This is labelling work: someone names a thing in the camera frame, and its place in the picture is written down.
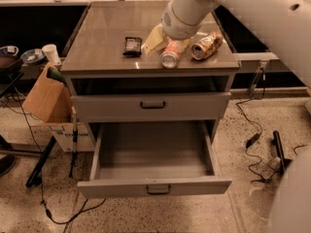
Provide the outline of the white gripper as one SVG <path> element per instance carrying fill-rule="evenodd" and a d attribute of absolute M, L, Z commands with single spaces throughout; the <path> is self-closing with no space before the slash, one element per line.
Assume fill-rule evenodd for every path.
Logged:
<path fill-rule="evenodd" d="M 153 28 L 144 43 L 145 55 L 151 55 L 162 50 L 167 45 L 167 37 L 172 40 L 183 40 L 177 42 L 179 53 L 185 51 L 190 44 L 190 37 L 194 36 L 198 26 L 187 25 L 181 22 L 173 12 L 173 2 L 167 4 L 161 16 L 161 23 Z"/>

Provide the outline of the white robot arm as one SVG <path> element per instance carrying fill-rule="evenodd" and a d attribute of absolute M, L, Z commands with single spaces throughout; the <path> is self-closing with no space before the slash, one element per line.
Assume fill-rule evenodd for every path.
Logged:
<path fill-rule="evenodd" d="M 311 86 L 310 0 L 173 0 L 161 17 L 174 40 L 196 34 L 201 21 L 224 6 L 307 86 Z M 311 233 L 311 149 L 291 162 L 275 195 L 268 233 Z"/>

